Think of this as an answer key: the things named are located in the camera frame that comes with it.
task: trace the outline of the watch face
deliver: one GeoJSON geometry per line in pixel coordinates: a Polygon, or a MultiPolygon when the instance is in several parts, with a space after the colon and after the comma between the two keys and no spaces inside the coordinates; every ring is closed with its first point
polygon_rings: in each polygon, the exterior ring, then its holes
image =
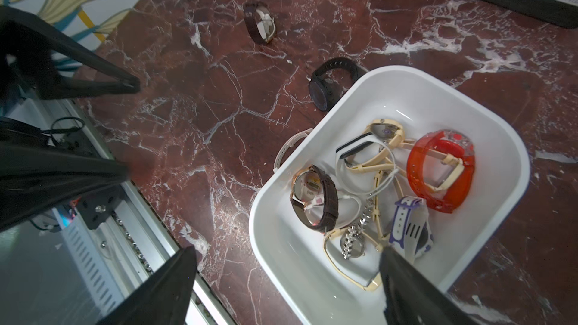
{"type": "Polygon", "coordinates": [[[327,111],[327,91],[315,78],[309,82],[309,95],[319,110],[327,111]]]}
{"type": "Polygon", "coordinates": [[[371,133],[376,135],[382,141],[392,140],[398,129],[398,126],[387,123],[374,123],[371,125],[371,133]]]}
{"type": "MultiPolygon", "coordinates": [[[[347,232],[345,232],[341,236],[341,240],[339,240],[339,246],[341,247],[342,252],[344,251],[344,249],[346,247],[345,246],[346,238],[347,238],[347,232]]],[[[363,255],[364,253],[365,253],[365,245],[363,243],[362,238],[351,237],[351,252],[349,254],[349,257],[357,258],[357,257],[360,257],[361,255],[363,255]]]]}
{"type": "Polygon", "coordinates": [[[299,175],[293,185],[293,194],[298,200],[307,204],[314,200],[318,201],[319,198],[322,200],[323,187],[319,176],[312,171],[307,171],[299,175]]]}

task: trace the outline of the white plastic basin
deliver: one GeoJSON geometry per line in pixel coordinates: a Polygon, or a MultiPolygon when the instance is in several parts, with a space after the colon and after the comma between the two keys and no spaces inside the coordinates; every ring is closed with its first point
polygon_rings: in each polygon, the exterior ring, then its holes
{"type": "MultiPolygon", "coordinates": [[[[452,214],[430,211],[434,246],[414,264],[442,292],[516,205],[530,180],[522,140],[495,113],[411,67],[388,66],[365,74],[267,181],[251,209],[253,251],[303,323],[386,323],[383,289],[364,292],[342,278],[325,258],[322,235],[306,228],[289,202],[290,181],[298,170],[309,164],[332,170],[335,149],[379,118],[401,122],[409,138],[451,128],[474,143],[476,171],[469,195],[452,214]]],[[[369,189],[373,174],[366,176],[358,184],[369,189]]],[[[366,254],[359,268],[369,279],[379,255],[366,254]]]]}

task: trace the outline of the red transparent watch band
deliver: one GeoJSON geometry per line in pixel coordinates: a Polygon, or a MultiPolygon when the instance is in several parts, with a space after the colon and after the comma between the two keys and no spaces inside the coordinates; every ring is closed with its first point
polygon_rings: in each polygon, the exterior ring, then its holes
{"type": "MultiPolygon", "coordinates": [[[[445,140],[443,138],[446,133],[443,130],[428,133],[415,143],[408,157],[408,181],[415,194],[427,200],[428,207],[439,212],[452,213],[468,195],[472,185],[476,159],[473,155],[473,145],[469,144],[467,148],[464,148],[454,141],[445,140]],[[433,197],[424,182],[423,166],[430,149],[449,153],[464,163],[464,171],[446,191],[443,199],[433,197]]],[[[449,132],[449,135],[455,136],[456,140],[466,138],[456,132],[449,132]]]]}

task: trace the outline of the watch strap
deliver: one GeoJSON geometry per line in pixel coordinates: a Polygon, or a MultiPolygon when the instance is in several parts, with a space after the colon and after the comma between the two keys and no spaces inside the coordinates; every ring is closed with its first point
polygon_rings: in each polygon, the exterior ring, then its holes
{"type": "Polygon", "coordinates": [[[329,59],[328,61],[323,63],[319,68],[315,69],[312,76],[322,76],[328,71],[338,68],[347,70],[350,73],[351,79],[353,79],[354,83],[361,76],[361,70],[359,69],[357,64],[351,59],[343,57],[329,59]]]}
{"type": "Polygon", "coordinates": [[[415,143],[408,156],[407,168],[409,186],[415,194],[425,199],[427,206],[431,209],[444,213],[452,213],[464,202],[472,185],[473,173],[476,168],[473,144],[465,135],[452,130],[428,133],[415,143]],[[455,142],[444,139],[448,137],[463,142],[465,148],[460,148],[459,144],[456,145],[455,142]],[[443,199],[433,197],[430,194],[423,175],[425,157],[428,155],[430,149],[441,150],[442,148],[440,147],[443,147],[443,152],[448,152],[454,157],[461,159],[463,163],[463,169],[461,167],[459,168],[459,177],[452,179],[452,185],[447,189],[443,199]]]}
{"type": "Polygon", "coordinates": [[[313,128],[309,128],[299,133],[296,133],[285,142],[285,144],[281,147],[281,149],[277,153],[277,157],[275,157],[275,162],[273,163],[273,172],[277,172],[279,167],[281,167],[281,161],[283,160],[283,156],[285,155],[285,153],[287,153],[287,150],[293,147],[297,143],[297,141],[299,141],[301,138],[307,137],[312,130],[313,128]]]}
{"type": "Polygon", "coordinates": [[[245,25],[247,26],[247,31],[251,36],[251,39],[257,44],[267,44],[269,41],[264,39],[259,32],[259,27],[257,23],[261,20],[257,19],[259,13],[257,9],[261,10],[262,12],[266,12],[270,15],[269,10],[267,9],[267,5],[261,2],[249,2],[243,4],[243,13],[244,13],[244,21],[245,25]]]}
{"type": "Polygon", "coordinates": [[[379,183],[378,187],[371,189],[369,191],[364,191],[360,189],[357,185],[353,184],[349,178],[347,178],[347,170],[345,169],[347,167],[346,158],[351,155],[355,155],[356,153],[362,151],[368,145],[371,145],[373,143],[383,146],[383,142],[379,138],[377,138],[377,136],[375,136],[372,133],[364,133],[356,137],[352,141],[349,141],[348,143],[344,144],[343,146],[340,146],[335,151],[335,175],[337,177],[337,181],[339,182],[339,184],[341,184],[343,189],[345,189],[349,193],[367,196],[368,199],[372,198],[373,196],[377,195],[377,193],[385,189],[385,187],[387,187],[391,183],[391,181],[393,181],[395,174],[399,172],[399,167],[397,167],[397,165],[395,164],[393,152],[391,151],[391,149],[385,146],[386,151],[388,151],[391,157],[392,166],[391,168],[388,168],[388,170],[391,169],[391,171],[387,175],[386,179],[384,179],[379,183]]]}
{"type": "Polygon", "coordinates": [[[324,202],[323,215],[321,220],[319,220],[319,223],[316,224],[309,222],[307,215],[305,214],[304,205],[297,201],[293,196],[291,197],[291,204],[293,205],[295,214],[297,214],[297,217],[305,226],[311,228],[312,230],[326,233],[335,228],[337,217],[339,216],[337,189],[335,188],[335,184],[333,183],[331,177],[329,177],[329,175],[327,175],[323,170],[313,165],[311,165],[309,169],[319,176],[319,180],[323,188],[324,202]]]}

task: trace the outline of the marble countertop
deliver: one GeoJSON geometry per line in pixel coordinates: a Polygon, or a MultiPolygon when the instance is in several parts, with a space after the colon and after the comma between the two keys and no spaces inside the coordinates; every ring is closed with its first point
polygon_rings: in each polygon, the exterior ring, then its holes
{"type": "Polygon", "coordinates": [[[298,323],[253,255],[249,213],[278,149],[322,119],[307,77],[335,56],[424,70],[517,130],[528,191],[450,293],[485,323],[578,320],[578,32],[478,0],[261,0],[277,35],[260,46],[246,1],[141,0],[97,50],[141,92],[79,101],[235,321],[298,323]]]}

